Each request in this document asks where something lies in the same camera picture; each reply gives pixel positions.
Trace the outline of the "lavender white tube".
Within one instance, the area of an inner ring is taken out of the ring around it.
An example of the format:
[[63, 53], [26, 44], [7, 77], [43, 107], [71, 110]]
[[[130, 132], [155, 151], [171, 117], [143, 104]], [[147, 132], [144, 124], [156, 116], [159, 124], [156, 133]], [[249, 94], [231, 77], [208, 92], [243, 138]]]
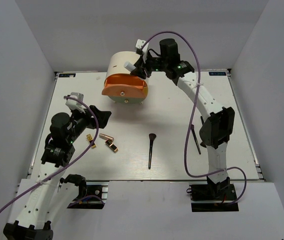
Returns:
[[129, 61], [126, 61], [126, 62], [124, 63], [124, 68], [125, 68], [127, 71], [129, 71], [130, 73], [136, 69], [136, 67], [135, 67], [133, 64], [131, 64]]

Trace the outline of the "cream round drawer organizer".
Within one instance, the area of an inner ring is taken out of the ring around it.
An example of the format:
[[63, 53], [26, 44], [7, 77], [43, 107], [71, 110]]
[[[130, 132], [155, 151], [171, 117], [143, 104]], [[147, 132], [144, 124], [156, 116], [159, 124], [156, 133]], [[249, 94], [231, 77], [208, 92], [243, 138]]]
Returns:
[[140, 104], [148, 95], [148, 79], [130, 75], [126, 62], [133, 64], [139, 55], [133, 51], [115, 53], [108, 66], [102, 95], [123, 104]]

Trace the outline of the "black powder brush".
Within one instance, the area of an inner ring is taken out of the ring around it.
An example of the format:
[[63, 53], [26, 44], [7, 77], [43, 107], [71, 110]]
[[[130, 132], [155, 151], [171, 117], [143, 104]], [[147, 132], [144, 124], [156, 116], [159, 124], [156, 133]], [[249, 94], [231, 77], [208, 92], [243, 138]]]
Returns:
[[153, 151], [153, 144], [154, 140], [156, 139], [157, 135], [155, 133], [149, 134], [149, 158], [148, 158], [148, 169], [151, 169], [151, 161], [152, 161], [152, 151]]

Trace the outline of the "small black makeup brush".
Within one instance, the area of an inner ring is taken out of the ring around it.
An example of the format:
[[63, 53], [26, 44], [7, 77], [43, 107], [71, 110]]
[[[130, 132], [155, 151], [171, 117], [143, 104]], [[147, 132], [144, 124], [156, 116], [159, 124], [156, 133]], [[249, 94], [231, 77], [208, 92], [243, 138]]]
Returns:
[[195, 141], [195, 145], [196, 145], [197, 151], [198, 151], [199, 155], [201, 155], [201, 150], [200, 150], [199, 142], [198, 142], [198, 140], [197, 140], [197, 136], [196, 136], [196, 133], [195, 133], [195, 129], [194, 129], [194, 125], [193, 125], [193, 124], [191, 125], [191, 132], [192, 132], [192, 135], [193, 135], [193, 138], [194, 138], [194, 141]]

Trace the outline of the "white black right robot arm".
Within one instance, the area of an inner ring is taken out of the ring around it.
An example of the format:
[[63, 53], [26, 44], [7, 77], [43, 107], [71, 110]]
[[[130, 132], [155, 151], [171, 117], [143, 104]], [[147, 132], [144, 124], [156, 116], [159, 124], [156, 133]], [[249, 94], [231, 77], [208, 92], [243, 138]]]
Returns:
[[209, 91], [197, 82], [200, 73], [194, 67], [181, 60], [177, 42], [172, 38], [160, 41], [160, 54], [153, 57], [148, 50], [148, 43], [137, 40], [136, 53], [139, 55], [134, 64], [126, 62], [124, 67], [131, 75], [145, 80], [153, 72], [164, 72], [196, 105], [203, 118], [199, 130], [202, 143], [208, 154], [208, 195], [217, 200], [226, 193], [230, 178], [226, 171], [226, 149], [233, 131], [235, 111], [218, 103]]

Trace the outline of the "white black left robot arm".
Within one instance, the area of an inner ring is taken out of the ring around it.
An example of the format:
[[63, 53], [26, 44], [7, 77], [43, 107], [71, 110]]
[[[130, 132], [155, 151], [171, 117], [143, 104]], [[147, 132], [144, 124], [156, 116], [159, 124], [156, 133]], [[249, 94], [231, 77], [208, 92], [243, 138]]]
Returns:
[[9, 240], [51, 240], [53, 223], [60, 211], [71, 200], [81, 200], [87, 195], [85, 177], [63, 174], [71, 165], [75, 140], [85, 129], [105, 128], [111, 112], [98, 110], [94, 105], [68, 107], [70, 114], [60, 112], [51, 119], [35, 187], [28, 192], [28, 201], [16, 220], [4, 227], [4, 236]]

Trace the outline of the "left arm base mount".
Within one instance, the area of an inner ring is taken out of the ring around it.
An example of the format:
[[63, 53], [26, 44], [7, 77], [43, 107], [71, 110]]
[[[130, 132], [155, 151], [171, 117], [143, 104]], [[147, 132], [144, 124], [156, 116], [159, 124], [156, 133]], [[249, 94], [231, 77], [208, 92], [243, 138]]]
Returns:
[[90, 182], [79, 174], [69, 174], [60, 178], [59, 192], [65, 184], [75, 187], [78, 196], [68, 205], [68, 209], [99, 209], [101, 210], [106, 202], [108, 193], [107, 182]]

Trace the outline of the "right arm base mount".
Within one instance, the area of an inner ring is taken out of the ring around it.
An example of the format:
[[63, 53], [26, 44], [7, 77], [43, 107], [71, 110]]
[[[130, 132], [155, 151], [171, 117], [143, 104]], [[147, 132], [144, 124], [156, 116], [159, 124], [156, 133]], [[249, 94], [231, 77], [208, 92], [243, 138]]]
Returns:
[[207, 184], [192, 184], [186, 190], [190, 195], [191, 209], [194, 213], [215, 213], [215, 212], [238, 212], [238, 203], [233, 203], [237, 199], [235, 187], [231, 184], [222, 190], [218, 195], [214, 195]]

